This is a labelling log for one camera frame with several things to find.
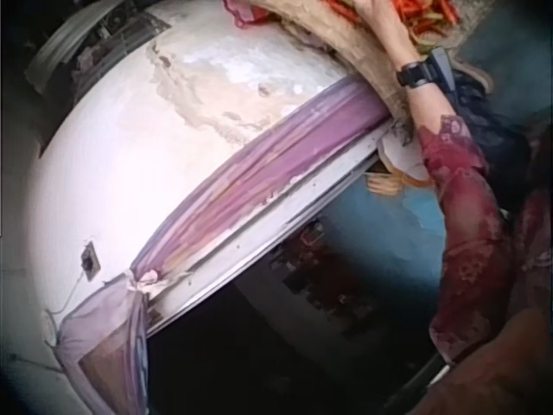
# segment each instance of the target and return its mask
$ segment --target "red chili pepper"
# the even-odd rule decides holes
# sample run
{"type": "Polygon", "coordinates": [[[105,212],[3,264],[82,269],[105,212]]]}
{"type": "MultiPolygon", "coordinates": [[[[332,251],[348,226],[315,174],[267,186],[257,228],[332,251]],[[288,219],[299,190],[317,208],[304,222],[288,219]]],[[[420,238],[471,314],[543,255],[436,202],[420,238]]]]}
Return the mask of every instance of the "red chili pepper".
{"type": "Polygon", "coordinates": [[[459,15],[455,7],[448,0],[438,0],[440,8],[442,9],[443,15],[446,17],[448,22],[451,24],[457,24],[459,22],[459,15]]]}
{"type": "Polygon", "coordinates": [[[350,9],[346,5],[339,2],[339,0],[325,0],[326,3],[330,6],[330,8],[335,12],[338,13],[340,16],[344,17],[351,23],[357,24],[360,23],[361,20],[359,19],[359,16],[357,16],[357,13],[355,10],[350,9]]]}

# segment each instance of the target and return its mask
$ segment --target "pink fabric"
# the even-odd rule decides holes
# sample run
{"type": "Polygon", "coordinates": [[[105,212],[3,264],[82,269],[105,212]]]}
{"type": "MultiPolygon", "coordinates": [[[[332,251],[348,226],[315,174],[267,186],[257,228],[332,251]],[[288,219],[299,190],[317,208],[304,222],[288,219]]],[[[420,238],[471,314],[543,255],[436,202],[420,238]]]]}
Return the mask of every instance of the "pink fabric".
{"type": "MultiPolygon", "coordinates": [[[[538,300],[543,307],[544,296],[550,298],[550,199],[548,192],[529,198],[512,238],[486,182],[486,161],[463,119],[446,117],[437,135],[422,128],[419,137],[447,232],[430,336],[444,359],[456,363],[496,336],[511,297],[518,309],[538,300]],[[512,291],[516,277],[518,294],[512,291]],[[529,284],[533,288],[524,293],[529,284]]],[[[543,310],[549,313],[550,306],[543,310]]]]}
{"type": "Polygon", "coordinates": [[[248,25],[267,22],[270,18],[270,12],[261,7],[251,6],[246,2],[239,0],[223,0],[225,9],[234,16],[234,24],[239,28],[248,25]]]}

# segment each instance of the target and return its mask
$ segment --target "peeling paint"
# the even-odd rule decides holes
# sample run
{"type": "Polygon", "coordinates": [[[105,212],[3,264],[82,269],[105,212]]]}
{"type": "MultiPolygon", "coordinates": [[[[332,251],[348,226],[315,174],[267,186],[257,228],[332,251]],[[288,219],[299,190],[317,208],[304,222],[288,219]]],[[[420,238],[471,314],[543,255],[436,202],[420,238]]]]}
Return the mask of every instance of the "peeling paint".
{"type": "Polygon", "coordinates": [[[249,141],[240,131],[221,123],[216,115],[205,114],[204,103],[195,88],[196,79],[203,71],[185,71],[174,56],[160,55],[156,40],[146,48],[146,55],[155,67],[152,82],[158,84],[157,93],[173,105],[185,123],[193,128],[212,127],[229,144],[242,147],[249,141]]]}

